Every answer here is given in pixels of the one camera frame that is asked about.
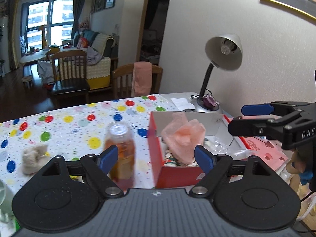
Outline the right hand blue glove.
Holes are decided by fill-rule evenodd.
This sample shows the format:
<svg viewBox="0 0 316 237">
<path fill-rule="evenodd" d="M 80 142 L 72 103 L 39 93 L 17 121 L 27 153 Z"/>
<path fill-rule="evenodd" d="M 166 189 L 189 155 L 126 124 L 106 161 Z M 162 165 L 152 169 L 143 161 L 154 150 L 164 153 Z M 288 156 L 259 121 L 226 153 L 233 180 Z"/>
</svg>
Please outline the right hand blue glove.
<svg viewBox="0 0 316 237">
<path fill-rule="evenodd" d="M 309 169 L 306 163 L 301 159 L 297 150 L 293 152 L 291 166 L 298 171 L 300 183 L 306 185 L 313 178 L 312 169 Z"/>
</svg>

